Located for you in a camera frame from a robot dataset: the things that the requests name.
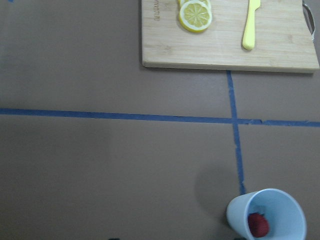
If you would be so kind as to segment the lemon slice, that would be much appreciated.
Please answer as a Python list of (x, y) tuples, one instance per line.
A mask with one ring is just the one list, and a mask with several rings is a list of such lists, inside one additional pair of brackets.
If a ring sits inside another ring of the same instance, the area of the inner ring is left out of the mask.
[(182, 7), (188, 2), (202, 3), (206, 5), (209, 9), (211, 8), (211, 2), (209, 0), (178, 0), (179, 6)]
[(186, 30), (201, 33), (212, 23), (212, 7), (208, 8), (201, 2), (189, 1), (180, 7), (178, 19)]

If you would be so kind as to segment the yellow plastic knife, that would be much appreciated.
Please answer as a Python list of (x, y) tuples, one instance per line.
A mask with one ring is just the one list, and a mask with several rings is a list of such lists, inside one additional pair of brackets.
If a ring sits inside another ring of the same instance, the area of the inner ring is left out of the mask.
[(242, 37), (242, 47), (251, 51), (255, 47), (256, 30), (255, 30), (255, 12), (261, 6), (260, 0), (249, 0), (247, 9), (247, 18)]

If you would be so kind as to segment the light blue cup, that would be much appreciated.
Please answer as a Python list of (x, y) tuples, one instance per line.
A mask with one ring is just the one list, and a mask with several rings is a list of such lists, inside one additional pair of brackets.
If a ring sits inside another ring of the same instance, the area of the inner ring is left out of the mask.
[(262, 240), (304, 240), (307, 223), (298, 202), (288, 193), (267, 188), (235, 197), (227, 206), (230, 227), (246, 240), (257, 240), (250, 230), (248, 218), (262, 215), (269, 226)]

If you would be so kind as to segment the red strawberry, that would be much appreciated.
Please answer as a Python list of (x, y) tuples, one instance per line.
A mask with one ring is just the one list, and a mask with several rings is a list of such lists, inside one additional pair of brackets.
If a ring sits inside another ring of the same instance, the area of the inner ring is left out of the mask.
[(252, 213), (248, 216), (247, 221), (250, 233), (255, 238), (263, 238), (270, 231), (269, 222), (263, 214)]

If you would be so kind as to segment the wooden cutting board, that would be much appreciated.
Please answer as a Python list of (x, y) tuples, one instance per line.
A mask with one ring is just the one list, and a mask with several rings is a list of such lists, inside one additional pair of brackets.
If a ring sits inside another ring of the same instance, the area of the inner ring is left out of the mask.
[(242, 47), (248, 1), (213, 0), (212, 23), (193, 33), (176, 0), (141, 3), (142, 64), (151, 68), (313, 73), (319, 61), (300, 0), (263, 0), (255, 13), (255, 46)]

